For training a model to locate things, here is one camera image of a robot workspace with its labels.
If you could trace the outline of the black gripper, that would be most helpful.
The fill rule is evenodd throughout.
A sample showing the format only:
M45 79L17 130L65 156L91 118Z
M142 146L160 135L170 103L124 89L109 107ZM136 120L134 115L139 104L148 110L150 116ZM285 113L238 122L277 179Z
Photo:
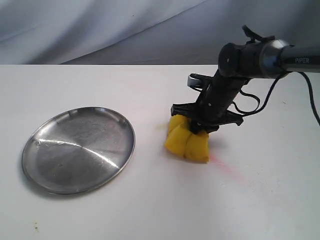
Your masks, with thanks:
M243 123L240 114L228 110L241 88L248 82L245 77L224 77L217 70L195 102L173 104L172 116L181 115L189 118L190 131L193 134L216 132L221 125Z

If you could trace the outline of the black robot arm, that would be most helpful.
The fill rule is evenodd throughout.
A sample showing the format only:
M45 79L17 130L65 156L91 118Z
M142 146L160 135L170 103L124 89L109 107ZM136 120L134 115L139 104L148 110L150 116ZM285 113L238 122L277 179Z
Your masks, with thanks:
M226 44L218 56L218 69L214 76L192 73L187 85L200 94L193 103L173 104L171 115L190 119L190 130L215 132L221 125L243 123L243 118L257 114L261 108L251 112L232 112L228 108L234 103L242 87L252 79L273 79L278 82L287 74L320 71L319 47L297 47L283 40L251 40L245 45Z

